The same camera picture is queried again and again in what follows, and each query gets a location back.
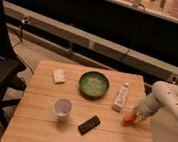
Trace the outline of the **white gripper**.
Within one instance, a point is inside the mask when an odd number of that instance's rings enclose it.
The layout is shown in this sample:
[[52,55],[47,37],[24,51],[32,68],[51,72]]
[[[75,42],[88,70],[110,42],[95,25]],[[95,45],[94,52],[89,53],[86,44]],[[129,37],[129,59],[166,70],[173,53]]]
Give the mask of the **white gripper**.
[[155,110],[150,108],[147,105],[146,101],[142,99],[138,102],[135,114],[136,114],[136,119],[134,120],[134,122],[138,124],[140,122],[147,120],[148,117],[151,117],[152,115],[154,115]]

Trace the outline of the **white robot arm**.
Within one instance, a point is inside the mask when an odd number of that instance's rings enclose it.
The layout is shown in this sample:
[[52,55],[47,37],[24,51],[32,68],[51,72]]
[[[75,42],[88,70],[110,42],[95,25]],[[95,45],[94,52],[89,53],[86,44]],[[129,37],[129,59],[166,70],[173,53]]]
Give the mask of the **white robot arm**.
[[167,108],[178,121],[178,86],[165,81],[153,84],[151,92],[139,100],[135,107],[135,123],[140,123],[158,112],[160,108]]

